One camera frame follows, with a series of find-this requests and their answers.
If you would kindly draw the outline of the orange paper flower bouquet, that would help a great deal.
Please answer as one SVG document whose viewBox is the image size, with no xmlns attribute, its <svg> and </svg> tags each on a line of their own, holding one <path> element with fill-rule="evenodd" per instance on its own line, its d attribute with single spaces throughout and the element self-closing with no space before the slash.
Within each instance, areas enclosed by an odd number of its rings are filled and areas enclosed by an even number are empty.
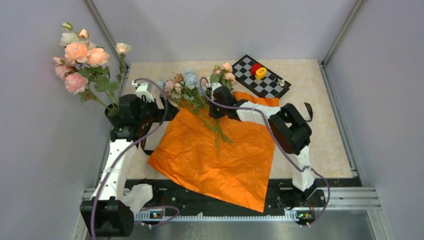
<svg viewBox="0 0 424 240">
<path fill-rule="evenodd" d="M 206 82 L 201 82 L 196 72 L 188 68 L 172 78 L 159 80 L 158 85 L 164 90 L 171 103 L 187 110 L 214 133 L 214 144 L 219 155 L 221 143 L 232 145 L 233 140 L 224 132 L 221 117 L 214 116 L 218 109 L 213 107 L 207 97 L 213 97 L 211 84 L 221 84 L 232 91 L 235 80 L 233 67 L 225 62 L 214 66 L 212 74 L 206 78 Z"/>
</svg>

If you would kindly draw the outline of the orange wrapping paper sheet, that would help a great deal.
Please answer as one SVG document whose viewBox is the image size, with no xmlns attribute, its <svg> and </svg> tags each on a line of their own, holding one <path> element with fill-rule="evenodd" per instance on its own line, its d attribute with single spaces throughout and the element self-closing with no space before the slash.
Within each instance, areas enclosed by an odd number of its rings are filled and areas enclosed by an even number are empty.
<svg viewBox="0 0 424 240">
<path fill-rule="evenodd" d="M 214 133 L 182 108 L 147 162 L 188 190 L 263 212 L 275 143 L 264 125 L 221 123 L 233 144 L 221 142 L 217 154 Z"/>
</svg>

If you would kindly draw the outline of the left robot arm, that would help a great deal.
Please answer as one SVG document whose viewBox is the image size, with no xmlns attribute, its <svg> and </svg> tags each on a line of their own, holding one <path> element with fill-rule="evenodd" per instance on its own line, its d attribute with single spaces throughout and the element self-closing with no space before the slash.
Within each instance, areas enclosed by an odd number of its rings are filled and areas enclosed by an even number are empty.
<svg viewBox="0 0 424 240">
<path fill-rule="evenodd" d="M 164 97 L 160 100 L 163 109 L 154 99 L 127 94 L 120 97 L 118 105 L 112 104 L 105 110 L 112 124 L 106 165 L 91 198 L 80 205 L 93 239 L 130 236 L 142 207 L 154 207 L 160 202 L 159 191 L 146 183 L 124 192 L 132 158 L 140 143 L 154 132 L 152 124 L 160 126 L 171 121 L 179 111 Z"/>
</svg>

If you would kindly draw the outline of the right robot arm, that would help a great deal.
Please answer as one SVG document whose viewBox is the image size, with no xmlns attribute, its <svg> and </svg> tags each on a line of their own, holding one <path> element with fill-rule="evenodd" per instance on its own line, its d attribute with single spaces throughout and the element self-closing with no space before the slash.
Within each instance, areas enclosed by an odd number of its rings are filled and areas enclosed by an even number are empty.
<svg viewBox="0 0 424 240">
<path fill-rule="evenodd" d="M 246 99 L 237 100 L 230 89 L 217 82 L 208 88 L 211 116 L 227 116 L 239 122 L 252 122 L 267 127 L 278 149 L 292 166 L 292 190 L 286 193 L 289 208 L 307 206 L 317 190 L 310 163 L 312 130 L 296 107 L 266 106 Z"/>
</svg>

